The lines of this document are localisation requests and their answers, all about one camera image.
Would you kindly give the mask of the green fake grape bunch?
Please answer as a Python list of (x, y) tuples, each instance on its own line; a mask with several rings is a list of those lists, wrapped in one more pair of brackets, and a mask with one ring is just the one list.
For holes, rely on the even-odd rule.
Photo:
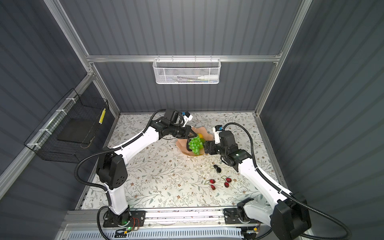
[(188, 147), (194, 153), (194, 155), (198, 156), (202, 154), (202, 150), (204, 149), (204, 138), (201, 139), (199, 136), (189, 139)]

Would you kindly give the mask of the black fake cherry pair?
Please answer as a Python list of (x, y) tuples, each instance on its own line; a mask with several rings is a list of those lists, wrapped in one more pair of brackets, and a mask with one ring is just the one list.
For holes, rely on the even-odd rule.
[(217, 173), (222, 172), (222, 169), (218, 165), (213, 165), (213, 168), (216, 170)]

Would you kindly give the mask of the red fake cherry pair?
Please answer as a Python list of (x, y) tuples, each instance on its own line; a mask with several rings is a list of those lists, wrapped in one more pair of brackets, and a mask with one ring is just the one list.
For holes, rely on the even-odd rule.
[(230, 183), (232, 182), (232, 179), (227, 176), (222, 176), (222, 179), (224, 180), (224, 186), (226, 188), (230, 187)]
[(210, 188), (214, 191), (216, 190), (215, 183), (216, 181), (214, 179), (210, 179), (205, 182), (205, 185), (209, 185)]

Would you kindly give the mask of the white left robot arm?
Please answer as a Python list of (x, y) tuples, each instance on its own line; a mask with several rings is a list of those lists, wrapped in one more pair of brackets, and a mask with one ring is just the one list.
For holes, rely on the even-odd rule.
[(171, 135), (176, 139), (189, 139), (198, 135), (187, 124), (176, 124), (173, 120), (161, 117), (149, 121), (149, 125), (128, 141), (108, 149), (99, 157), (96, 174), (102, 187), (106, 188), (108, 209), (121, 224), (129, 221), (129, 204), (126, 200), (124, 184), (128, 179), (129, 162), (143, 149)]

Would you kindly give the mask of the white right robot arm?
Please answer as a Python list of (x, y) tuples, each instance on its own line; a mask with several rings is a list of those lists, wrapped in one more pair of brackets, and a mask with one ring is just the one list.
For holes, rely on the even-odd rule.
[(243, 222), (264, 223), (280, 240), (293, 240), (311, 228), (309, 210), (285, 197), (291, 191), (256, 167), (252, 155), (239, 149), (231, 131), (215, 126), (214, 135), (213, 141), (205, 142), (205, 153), (219, 155), (223, 163), (248, 179), (267, 200), (266, 206), (252, 198), (238, 203), (238, 216)]

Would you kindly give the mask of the pink scalloped fruit bowl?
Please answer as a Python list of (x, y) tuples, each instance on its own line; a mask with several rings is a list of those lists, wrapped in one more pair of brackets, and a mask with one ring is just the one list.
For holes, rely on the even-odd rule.
[(196, 137), (191, 137), (189, 139), (177, 140), (176, 145), (179, 150), (191, 157), (197, 157), (205, 154), (204, 144), (208, 141), (213, 141), (214, 136), (206, 130), (204, 127), (195, 128), (192, 127), (192, 131), (197, 134)]

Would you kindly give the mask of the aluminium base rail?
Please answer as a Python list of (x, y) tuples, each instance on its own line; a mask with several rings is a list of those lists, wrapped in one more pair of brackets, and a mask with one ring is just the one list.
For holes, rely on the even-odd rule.
[(118, 223), (107, 210), (69, 211), (65, 216), (59, 233), (69, 234), (72, 231), (94, 231), (101, 227), (106, 235), (113, 230), (156, 231), (181, 229), (189, 231), (226, 231), (245, 229), (247, 232), (259, 233), (268, 228), (273, 210), (268, 205), (256, 203), (245, 207), (244, 211), (234, 206), (224, 207), (189, 207), (189, 208), (154, 208), (131, 209), (122, 223)]

